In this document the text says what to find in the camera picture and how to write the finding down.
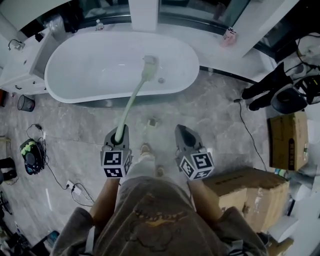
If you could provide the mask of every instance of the small bottle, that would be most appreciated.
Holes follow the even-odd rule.
[[[102,22],[100,22],[100,19],[96,20],[96,25],[95,25],[95,31],[98,30],[103,30],[104,29],[104,24]]]
[[[235,32],[232,27],[228,27],[223,35],[223,40],[221,41],[220,45],[222,47],[232,46],[236,43],[236,40],[237,32]]]

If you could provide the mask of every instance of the white pillar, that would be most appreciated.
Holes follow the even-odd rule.
[[[18,31],[3,15],[0,13],[0,34],[8,42],[12,39],[24,41],[27,39],[25,34]]]
[[[237,41],[229,48],[232,56],[243,57],[297,2],[299,0],[251,0],[233,26]]]
[[[158,6],[159,0],[129,0],[133,30],[155,32],[158,25]]]

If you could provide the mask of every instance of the power strip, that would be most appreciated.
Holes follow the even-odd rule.
[[[68,180],[66,183],[66,186],[68,189],[72,190],[72,188],[74,187],[73,192],[80,196],[82,194],[82,189],[80,187],[78,187],[77,185],[75,185],[75,186],[74,185],[75,184],[70,180]]]

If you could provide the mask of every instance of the bathtub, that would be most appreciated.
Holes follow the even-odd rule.
[[[79,33],[51,55],[44,81],[50,95],[63,103],[131,96],[141,80],[143,57],[153,55],[159,67],[138,96],[180,92],[199,73],[195,51],[175,38],[144,32]]]

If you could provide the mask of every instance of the drain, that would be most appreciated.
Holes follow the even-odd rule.
[[[164,84],[165,81],[166,81],[166,80],[165,80],[164,78],[162,78],[162,77],[158,79],[158,83],[159,83],[159,84]]]

